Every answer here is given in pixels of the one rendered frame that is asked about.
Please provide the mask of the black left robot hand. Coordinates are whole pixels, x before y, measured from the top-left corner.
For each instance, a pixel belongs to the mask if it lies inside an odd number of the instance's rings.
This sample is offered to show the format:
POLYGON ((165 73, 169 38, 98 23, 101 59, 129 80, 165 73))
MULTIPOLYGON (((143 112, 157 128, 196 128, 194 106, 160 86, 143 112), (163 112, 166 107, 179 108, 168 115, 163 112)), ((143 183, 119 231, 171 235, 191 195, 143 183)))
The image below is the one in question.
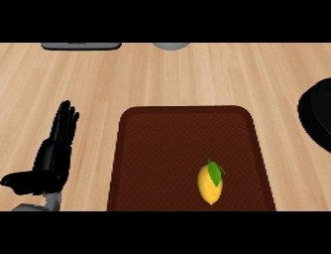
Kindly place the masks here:
POLYGON ((17 195, 61 192, 70 177, 73 143, 81 114, 67 100, 61 103, 50 138, 44 141, 33 170, 7 175, 0 185, 17 195))

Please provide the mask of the brown rectangular tray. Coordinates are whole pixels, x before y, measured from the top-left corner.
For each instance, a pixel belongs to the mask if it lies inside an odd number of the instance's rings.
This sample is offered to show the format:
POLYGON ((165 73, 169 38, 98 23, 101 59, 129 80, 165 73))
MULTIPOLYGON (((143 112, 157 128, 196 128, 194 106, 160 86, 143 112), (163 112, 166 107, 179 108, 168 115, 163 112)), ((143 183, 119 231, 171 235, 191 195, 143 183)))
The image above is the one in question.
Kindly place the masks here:
POLYGON ((119 122, 110 211, 274 211, 274 197, 249 111, 240 106, 134 107, 119 122), (199 173, 224 170, 207 203, 199 173))

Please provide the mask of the yellow lemon with green leaf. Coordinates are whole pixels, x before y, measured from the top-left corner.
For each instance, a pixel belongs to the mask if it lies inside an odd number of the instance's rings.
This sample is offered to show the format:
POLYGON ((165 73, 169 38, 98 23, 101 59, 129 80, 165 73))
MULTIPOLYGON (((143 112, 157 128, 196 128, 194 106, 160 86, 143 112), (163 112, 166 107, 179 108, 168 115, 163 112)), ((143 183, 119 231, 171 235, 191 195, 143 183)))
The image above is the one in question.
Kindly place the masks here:
POLYGON ((207 165, 202 168, 199 173, 199 190, 209 205, 213 205, 221 199, 225 174, 227 171, 222 166, 215 161, 207 160, 207 165))

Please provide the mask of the black pot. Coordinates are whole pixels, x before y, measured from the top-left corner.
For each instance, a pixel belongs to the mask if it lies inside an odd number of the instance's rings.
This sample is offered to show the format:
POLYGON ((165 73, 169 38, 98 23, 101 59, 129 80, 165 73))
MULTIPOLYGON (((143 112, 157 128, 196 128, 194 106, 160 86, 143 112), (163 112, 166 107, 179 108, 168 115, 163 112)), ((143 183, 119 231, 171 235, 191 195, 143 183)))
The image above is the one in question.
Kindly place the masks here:
POLYGON ((331 77, 320 80, 302 94, 298 113, 308 135, 331 153, 331 77))

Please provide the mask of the dark grey flat appliance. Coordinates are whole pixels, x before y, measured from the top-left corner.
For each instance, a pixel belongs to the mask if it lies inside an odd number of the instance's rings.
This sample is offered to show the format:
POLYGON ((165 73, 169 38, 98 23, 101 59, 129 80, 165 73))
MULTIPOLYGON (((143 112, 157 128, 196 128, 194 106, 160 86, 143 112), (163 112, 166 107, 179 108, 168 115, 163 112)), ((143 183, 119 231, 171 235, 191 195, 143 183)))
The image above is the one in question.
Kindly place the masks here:
POLYGON ((42 43, 50 51, 112 51, 117 50, 122 43, 42 43))

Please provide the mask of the grey round object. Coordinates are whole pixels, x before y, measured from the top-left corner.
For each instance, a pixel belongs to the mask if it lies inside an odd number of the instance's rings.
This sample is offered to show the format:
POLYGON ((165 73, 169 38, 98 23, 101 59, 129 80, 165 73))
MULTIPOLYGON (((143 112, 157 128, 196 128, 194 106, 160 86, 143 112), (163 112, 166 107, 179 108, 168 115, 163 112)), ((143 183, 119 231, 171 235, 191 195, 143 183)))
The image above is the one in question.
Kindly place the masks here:
POLYGON ((165 51, 179 51, 190 46, 190 43, 153 43, 165 51))

